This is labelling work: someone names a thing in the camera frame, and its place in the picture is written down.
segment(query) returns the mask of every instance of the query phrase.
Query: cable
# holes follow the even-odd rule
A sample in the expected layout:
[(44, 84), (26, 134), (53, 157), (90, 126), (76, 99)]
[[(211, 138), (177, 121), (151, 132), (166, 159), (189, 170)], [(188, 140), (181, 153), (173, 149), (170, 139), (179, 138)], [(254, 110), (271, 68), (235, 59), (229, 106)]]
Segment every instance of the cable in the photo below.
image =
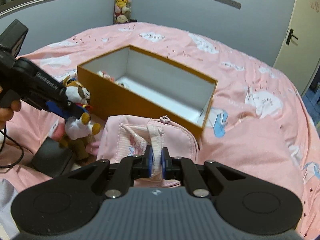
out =
[(12, 141), (16, 146), (18, 146), (21, 149), (21, 156), (16, 162), (14, 162), (10, 165), (5, 165), (5, 166), (0, 165), (0, 169), (9, 169), (9, 168), (12, 168), (15, 165), (17, 165), (23, 159), (24, 150), (19, 143), (17, 143), (14, 139), (12, 139), (10, 136), (7, 135), (7, 128), (6, 127), (4, 127), (4, 132), (2, 130), (0, 130), (0, 132), (3, 134), (3, 141), (2, 141), (1, 148), (0, 148), (0, 153), (2, 152), (2, 150), (4, 148), (6, 138), (8, 138), (10, 141)]

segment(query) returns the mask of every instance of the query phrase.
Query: floor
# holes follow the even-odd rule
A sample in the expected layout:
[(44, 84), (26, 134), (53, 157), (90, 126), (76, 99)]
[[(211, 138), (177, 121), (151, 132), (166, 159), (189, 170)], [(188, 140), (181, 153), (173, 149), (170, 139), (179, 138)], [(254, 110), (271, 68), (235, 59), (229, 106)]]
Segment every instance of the floor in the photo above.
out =
[(317, 125), (320, 122), (320, 103), (316, 104), (320, 96), (320, 89), (315, 94), (312, 90), (308, 89), (303, 96), (302, 101), (305, 104), (308, 113), (310, 114), (313, 122)]

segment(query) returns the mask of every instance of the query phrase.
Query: wall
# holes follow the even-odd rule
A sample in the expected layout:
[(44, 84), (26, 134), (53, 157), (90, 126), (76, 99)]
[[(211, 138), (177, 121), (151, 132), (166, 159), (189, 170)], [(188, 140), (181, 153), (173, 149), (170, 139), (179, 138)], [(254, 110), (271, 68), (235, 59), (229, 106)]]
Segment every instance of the wall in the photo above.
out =
[(15, 19), (29, 28), (20, 55), (86, 29), (111, 25), (114, 0), (49, 0), (0, 18), (0, 33)]
[(133, 0), (132, 19), (198, 33), (273, 65), (295, 0)]

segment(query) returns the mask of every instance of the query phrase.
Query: bed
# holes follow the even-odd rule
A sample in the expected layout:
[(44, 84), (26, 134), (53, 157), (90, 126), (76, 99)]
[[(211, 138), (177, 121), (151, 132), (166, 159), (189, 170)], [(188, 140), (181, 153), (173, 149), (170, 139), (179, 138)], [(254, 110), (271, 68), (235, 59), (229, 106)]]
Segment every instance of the bed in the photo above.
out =
[[(221, 42), (147, 23), (86, 30), (24, 57), (62, 80), (68, 74), (76, 76), (79, 63), (128, 44), (218, 80), (199, 162), (214, 159), (291, 190), (304, 209), (297, 232), (315, 239), (320, 234), (320, 140), (299, 93), (280, 71)], [(24, 104), (8, 123), (9, 136), (23, 141), (26, 149), (22, 164), (30, 161), (56, 120)], [(39, 130), (35, 122), (44, 125)], [(16, 148), (10, 155), (5, 151), (0, 163), (13, 162), (19, 154)], [(0, 179), (7, 179), (18, 192), (50, 179), (22, 164), (0, 173)]]

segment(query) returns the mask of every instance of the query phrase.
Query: doorframe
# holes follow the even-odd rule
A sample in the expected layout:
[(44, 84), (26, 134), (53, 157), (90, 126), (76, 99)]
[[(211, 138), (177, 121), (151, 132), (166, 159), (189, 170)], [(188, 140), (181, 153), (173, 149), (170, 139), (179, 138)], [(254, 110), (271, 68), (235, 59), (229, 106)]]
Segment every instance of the doorframe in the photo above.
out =
[(278, 56), (276, 57), (276, 60), (275, 60), (275, 62), (274, 62), (274, 64), (273, 64), (272, 67), (275, 67), (275, 65), (276, 65), (276, 63), (277, 63), (277, 61), (278, 61), (278, 59), (279, 59), (279, 55), (280, 55), (283, 47), (284, 47), (284, 46), (287, 46), (287, 45), (285, 44), (285, 41), (286, 41), (286, 39), (287, 39), (287, 35), (289, 34), (289, 29), (290, 29), (290, 26), (291, 26), (291, 22), (292, 22), (292, 18), (293, 18), (293, 13), (294, 13), (294, 10), (295, 10), (295, 8), (296, 8), (296, 4), (297, 4), (297, 0), (294, 0), (293, 9), (292, 9), (292, 13), (291, 13), (291, 17), (290, 17), (290, 21), (289, 21), (287, 33), (285, 34), (285, 37), (284, 37), (284, 40), (283, 40), (283, 42), (282, 42), (281, 48), (280, 48), (280, 50), (279, 50)]
[(311, 85), (311, 83), (312, 83), (313, 79), (315, 78), (316, 73), (318, 72), (319, 67), (320, 67), (320, 58), (319, 58), (319, 61), (318, 61), (318, 65), (317, 65), (317, 67), (316, 67), (315, 71), (313, 72), (313, 74), (312, 74), (312, 76), (311, 76), (311, 78), (310, 78), (309, 82), (308, 82), (307, 87), (304, 89), (304, 91), (303, 91), (303, 93), (302, 93), (302, 95), (301, 95), (302, 97), (305, 95), (305, 93), (307, 92), (308, 88), (310, 87), (310, 85)]

